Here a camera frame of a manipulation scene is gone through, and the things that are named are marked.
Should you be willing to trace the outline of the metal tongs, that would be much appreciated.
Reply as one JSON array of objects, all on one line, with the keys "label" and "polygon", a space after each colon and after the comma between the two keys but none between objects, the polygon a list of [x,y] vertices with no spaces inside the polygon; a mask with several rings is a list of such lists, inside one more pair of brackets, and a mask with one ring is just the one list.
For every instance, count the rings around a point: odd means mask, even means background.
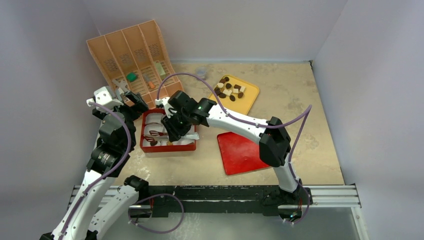
[{"label": "metal tongs", "polygon": [[199,134],[197,132],[192,132],[190,134],[186,134],[184,136],[174,136],[174,135],[169,135],[166,132],[160,132],[160,131],[156,131],[156,130],[150,130],[147,134],[143,135],[145,139],[164,139],[165,137],[168,138],[168,140],[170,142],[176,142],[179,140],[199,140]]}]

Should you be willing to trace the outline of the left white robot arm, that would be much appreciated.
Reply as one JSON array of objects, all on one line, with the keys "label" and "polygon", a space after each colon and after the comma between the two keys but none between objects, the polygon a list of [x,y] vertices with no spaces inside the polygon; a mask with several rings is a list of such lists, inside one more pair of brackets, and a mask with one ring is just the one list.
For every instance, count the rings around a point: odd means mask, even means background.
[{"label": "left white robot arm", "polygon": [[96,90],[86,103],[101,120],[98,138],[74,200],[57,227],[44,233],[42,240],[101,240],[132,203],[142,205],[149,199],[148,182],[130,176],[123,189],[100,207],[136,146],[134,121],[149,106],[139,93],[118,95],[107,87]]}]

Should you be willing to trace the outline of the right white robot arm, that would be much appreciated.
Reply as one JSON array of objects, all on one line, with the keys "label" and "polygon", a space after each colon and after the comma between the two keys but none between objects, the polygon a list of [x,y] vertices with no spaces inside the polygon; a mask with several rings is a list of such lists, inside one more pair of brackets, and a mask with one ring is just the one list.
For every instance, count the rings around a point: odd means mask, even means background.
[{"label": "right white robot arm", "polygon": [[292,204],[300,198],[300,179],[291,164],[295,144],[279,118],[253,118],[229,110],[219,101],[196,101],[181,90],[171,97],[156,99],[155,105],[165,111],[161,123],[170,142],[185,137],[192,126],[219,128],[242,136],[258,145],[259,159],[273,168],[282,200]]}]

